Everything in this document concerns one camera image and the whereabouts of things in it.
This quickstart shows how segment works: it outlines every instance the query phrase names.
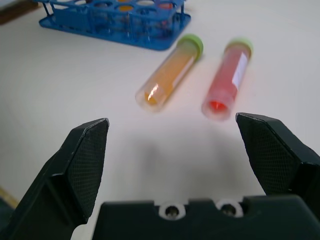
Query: orange liquid test tube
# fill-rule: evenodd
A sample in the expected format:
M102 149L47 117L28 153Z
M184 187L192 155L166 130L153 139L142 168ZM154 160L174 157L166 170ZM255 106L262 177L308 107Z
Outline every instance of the orange liquid test tube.
M143 108L158 112L176 89L191 66L201 57L203 43L197 36L187 34L148 81L135 95Z

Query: plastic tube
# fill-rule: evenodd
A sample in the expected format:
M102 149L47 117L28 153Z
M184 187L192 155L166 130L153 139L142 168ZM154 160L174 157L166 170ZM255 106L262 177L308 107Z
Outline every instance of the plastic tube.
M203 43L197 36L182 37L176 48L135 95L143 108L157 112L176 89L192 65L203 53Z
M245 38L235 38L226 46L202 104L202 112L208 118L223 120L230 116L252 53L253 45Z

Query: blue test tube rack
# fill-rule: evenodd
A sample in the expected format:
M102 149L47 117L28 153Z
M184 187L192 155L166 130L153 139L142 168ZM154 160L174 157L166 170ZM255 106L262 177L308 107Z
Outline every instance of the blue test tube rack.
M185 0L35 1L46 11L44 28L153 50L168 49L191 20Z

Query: white table surface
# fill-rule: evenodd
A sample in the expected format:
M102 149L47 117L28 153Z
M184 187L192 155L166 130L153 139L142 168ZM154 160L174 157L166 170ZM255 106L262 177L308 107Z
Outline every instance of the white table surface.
M153 51L42 28L39 9L0 27L0 185L21 199L69 131L110 121L92 217L73 238L89 240L104 201L214 200L264 194L231 117L214 122L201 103L227 42L255 52L233 109L282 120L320 153L320 1L189 0L204 55L161 113L135 93L170 50Z

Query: red liquid test tube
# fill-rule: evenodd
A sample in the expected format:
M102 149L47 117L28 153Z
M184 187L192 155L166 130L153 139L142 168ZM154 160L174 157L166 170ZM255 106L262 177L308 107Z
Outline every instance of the red liquid test tube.
M202 112L211 119L230 116L253 45L245 38L235 38L225 47L222 63L202 104Z

